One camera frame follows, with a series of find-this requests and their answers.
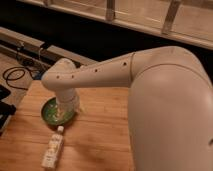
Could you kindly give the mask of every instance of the green bowl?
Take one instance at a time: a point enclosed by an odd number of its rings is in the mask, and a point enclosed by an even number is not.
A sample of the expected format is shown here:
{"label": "green bowl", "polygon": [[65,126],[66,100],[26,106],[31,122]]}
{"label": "green bowl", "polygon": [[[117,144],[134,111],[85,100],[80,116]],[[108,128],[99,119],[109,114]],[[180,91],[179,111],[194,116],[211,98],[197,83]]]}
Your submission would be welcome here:
{"label": "green bowl", "polygon": [[57,119],[57,104],[56,104],[56,98],[52,98],[48,100],[42,110],[41,110],[41,117],[42,119],[50,126],[59,126],[64,125],[71,121],[75,115],[74,110],[65,112],[63,114],[63,117],[60,119]]}

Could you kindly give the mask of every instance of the bottle cap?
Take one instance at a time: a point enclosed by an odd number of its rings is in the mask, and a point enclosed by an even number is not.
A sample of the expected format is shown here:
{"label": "bottle cap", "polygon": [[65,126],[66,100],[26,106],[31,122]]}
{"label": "bottle cap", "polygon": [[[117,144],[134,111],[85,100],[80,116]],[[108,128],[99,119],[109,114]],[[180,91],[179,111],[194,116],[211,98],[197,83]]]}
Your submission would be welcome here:
{"label": "bottle cap", "polygon": [[58,131],[59,133],[63,133],[64,127],[63,127],[63,126],[58,126],[57,131]]}

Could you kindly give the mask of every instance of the dark background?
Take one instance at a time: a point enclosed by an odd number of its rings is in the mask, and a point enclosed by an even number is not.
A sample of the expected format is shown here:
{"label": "dark background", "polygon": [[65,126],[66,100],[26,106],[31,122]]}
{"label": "dark background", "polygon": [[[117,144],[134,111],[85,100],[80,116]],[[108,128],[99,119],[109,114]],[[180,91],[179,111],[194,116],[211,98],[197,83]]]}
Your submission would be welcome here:
{"label": "dark background", "polygon": [[213,51],[71,14],[1,0],[0,26],[54,44],[97,61],[128,52],[176,45],[192,51],[213,80]]}

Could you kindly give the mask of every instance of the screw hole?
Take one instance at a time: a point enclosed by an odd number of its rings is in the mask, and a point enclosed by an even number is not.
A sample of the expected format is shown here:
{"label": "screw hole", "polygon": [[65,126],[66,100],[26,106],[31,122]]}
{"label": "screw hole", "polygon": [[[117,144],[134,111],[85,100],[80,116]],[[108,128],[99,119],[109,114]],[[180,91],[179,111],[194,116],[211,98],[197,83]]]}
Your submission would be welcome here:
{"label": "screw hole", "polygon": [[213,139],[211,139],[210,141],[209,141],[209,146],[212,146],[213,145]]}

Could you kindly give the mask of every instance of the black device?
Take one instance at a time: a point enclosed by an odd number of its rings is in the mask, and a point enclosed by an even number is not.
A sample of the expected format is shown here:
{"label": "black device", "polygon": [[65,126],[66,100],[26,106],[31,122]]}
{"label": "black device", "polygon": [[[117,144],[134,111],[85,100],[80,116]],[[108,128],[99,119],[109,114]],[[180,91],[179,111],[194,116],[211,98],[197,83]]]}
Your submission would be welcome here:
{"label": "black device", "polygon": [[1,101],[2,99],[9,96],[10,93],[10,90],[0,85],[0,135],[7,123],[8,116],[13,115],[16,111],[16,107],[14,105],[9,105]]}

